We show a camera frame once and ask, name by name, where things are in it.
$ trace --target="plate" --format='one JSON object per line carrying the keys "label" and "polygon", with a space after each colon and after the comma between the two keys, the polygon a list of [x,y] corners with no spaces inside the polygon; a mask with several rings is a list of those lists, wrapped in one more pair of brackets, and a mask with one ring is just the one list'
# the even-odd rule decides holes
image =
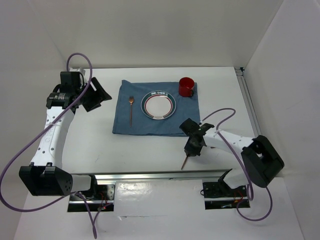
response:
{"label": "plate", "polygon": [[151,119],[167,119],[176,110],[176,100],[166,91],[152,91],[142,98],[141,110]]}

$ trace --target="fork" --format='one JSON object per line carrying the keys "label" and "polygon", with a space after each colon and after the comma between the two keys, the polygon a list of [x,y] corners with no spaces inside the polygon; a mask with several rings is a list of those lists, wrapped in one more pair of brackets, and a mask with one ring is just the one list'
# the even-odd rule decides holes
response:
{"label": "fork", "polygon": [[132,104],[134,103],[135,99],[134,96],[129,97],[129,103],[130,103],[130,128],[132,126]]}

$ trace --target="white wall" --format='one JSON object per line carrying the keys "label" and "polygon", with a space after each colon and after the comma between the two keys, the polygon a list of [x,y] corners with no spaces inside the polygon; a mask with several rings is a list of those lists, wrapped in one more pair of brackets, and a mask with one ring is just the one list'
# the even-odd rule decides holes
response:
{"label": "white wall", "polygon": [[[46,99],[65,67],[62,57],[26,0],[0,2],[0,170],[36,133],[46,119]],[[23,154],[5,176],[5,199],[22,208],[27,189],[18,172],[28,165],[36,146]],[[2,239],[13,239],[21,214],[0,203]]]}
{"label": "white wall", "polygon": [[319,238],[320,5],[284,0],[245,70],[262,133],[286,164],[306,240]]}
{"label": "white wall", "polygon": [[243,67],[283,0],[29,1],[64,58],[103,68]]}

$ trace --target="blue placemat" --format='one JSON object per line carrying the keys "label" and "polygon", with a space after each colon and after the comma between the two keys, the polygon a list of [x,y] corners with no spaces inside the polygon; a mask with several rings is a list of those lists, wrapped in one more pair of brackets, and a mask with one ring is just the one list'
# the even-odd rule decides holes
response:
{"label": "blue placemat", "polygon": [[[180,96],[178,88],[178,82],[131,83],[122,80],[112,132],[125,135],[185,136],[179,126],[186,119],[191,118],[197,123],[200,122],[197,83],[195,83],[192,97]],[[142,112],[141,100],[152,91],[165,91],[174,97],[176,109],[172,116],[163,120],[154,120]],[[132,127],[130,127],[129,96],[134,96]]]}

